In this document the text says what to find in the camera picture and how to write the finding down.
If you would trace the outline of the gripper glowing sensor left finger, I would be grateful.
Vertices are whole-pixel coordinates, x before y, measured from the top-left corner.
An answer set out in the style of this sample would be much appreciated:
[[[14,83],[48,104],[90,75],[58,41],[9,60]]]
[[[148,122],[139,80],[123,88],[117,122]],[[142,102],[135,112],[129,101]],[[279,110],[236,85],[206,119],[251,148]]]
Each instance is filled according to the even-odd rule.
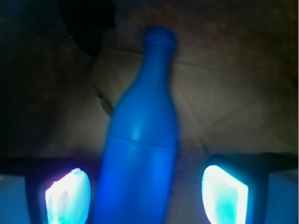
[[[84,224],[91,184],[72,158],[2,158],[2,224]]]

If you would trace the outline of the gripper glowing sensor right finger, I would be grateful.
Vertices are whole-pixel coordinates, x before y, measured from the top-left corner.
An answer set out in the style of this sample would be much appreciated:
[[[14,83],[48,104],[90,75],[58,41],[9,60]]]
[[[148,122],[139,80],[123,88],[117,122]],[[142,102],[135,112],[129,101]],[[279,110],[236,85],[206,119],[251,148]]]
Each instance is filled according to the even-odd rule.
[[[298,156],[291,153],[213,154],[201,196],[211,224],[297,224]]]

